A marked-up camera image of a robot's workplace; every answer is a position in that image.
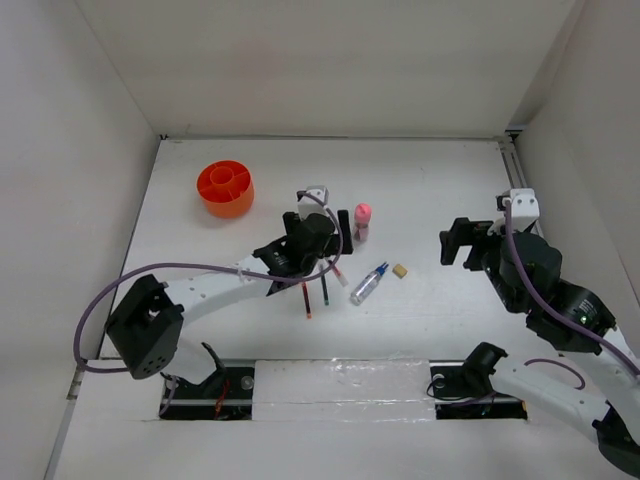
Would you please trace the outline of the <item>pink capped small bottle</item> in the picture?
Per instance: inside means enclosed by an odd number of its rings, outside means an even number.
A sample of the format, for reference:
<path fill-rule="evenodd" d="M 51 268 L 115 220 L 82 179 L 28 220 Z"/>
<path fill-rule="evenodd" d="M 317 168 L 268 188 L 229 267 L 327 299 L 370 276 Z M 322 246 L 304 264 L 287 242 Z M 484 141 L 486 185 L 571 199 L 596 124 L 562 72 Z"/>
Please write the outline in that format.
<path fill-rule="evenodd" d="M 354 234 L 357 242 L 364 242 L 368 238 L 372 208 L 366 203 L 358 204 L 354 209 Z"/>

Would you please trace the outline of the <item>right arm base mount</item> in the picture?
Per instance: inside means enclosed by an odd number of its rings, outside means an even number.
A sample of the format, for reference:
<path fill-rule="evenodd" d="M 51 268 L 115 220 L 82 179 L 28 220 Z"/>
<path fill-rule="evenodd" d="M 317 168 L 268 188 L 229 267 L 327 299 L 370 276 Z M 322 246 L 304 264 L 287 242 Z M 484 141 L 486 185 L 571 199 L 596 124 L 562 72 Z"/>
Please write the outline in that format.
<path fill-rule="evenodd" d="M 461 364 L 436 364 L 430 368 L 426 395 L 435 402 L 437 420 L 527 420 L 521 400 L 475 389 L 462 376 Z"/>

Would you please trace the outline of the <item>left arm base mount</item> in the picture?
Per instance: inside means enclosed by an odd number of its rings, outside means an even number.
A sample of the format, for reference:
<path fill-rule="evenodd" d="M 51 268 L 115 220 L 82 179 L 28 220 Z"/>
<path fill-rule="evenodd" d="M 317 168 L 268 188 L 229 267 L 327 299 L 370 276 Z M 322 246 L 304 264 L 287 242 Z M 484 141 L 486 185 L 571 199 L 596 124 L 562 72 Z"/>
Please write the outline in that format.
<path fill-rule="evenodd" d="M 226 378 L 211 393 L 185 380 L 174 386 L 166 379 L 159 417 L 175 421 L 249 421 L 254 385 L 255 365 L 250 363 L 227 366 Z"/>

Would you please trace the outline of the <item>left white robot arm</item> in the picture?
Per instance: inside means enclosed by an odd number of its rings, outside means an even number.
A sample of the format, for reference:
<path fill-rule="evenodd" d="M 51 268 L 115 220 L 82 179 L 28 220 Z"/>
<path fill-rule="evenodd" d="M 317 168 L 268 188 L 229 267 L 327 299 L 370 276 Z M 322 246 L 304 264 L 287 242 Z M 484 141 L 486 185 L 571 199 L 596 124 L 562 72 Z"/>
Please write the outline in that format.
<path fill-rule="evenodd" d="M 207 343 L 182 339 L 185 327 L 241 301 L 268 298 L 315 274 L 319 261 L 350 255 L 349 213 L 335 219 L 311 213 L 283 215 L 286 234 L 256 249 L 237 265 L 169 283 L 152 274 L 138 278 L 106 322 L 106 333 L 135 380 L 173 377 L 194 395 L 212 398 L 227 369 Z"/>

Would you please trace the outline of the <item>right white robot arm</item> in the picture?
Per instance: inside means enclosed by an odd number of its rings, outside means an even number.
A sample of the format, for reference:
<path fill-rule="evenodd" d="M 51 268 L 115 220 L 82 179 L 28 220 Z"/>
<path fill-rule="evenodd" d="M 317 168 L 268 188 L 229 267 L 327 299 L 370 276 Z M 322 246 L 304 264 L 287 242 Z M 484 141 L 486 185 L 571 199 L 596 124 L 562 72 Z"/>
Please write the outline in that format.
<path fill-rule="evenodd" d="M 507 312 L 522 314 L 527 329 L 579 366 L 599 392 L 589 394 L 531 370 L 503 348 L 478 344 L 445 386 L 464 400 L 507 395 L 530 403 L 593 442 L 614 467 L 639 475 L 639 361 L 627 349 L 616 320 L 590 290 L 562 279 L 561 253 L 529 229 L 511 223 L 454 220 L 440 233 L 440 262 L 450 265 L 461 247 L 463 266 L 482 271 Z"/>

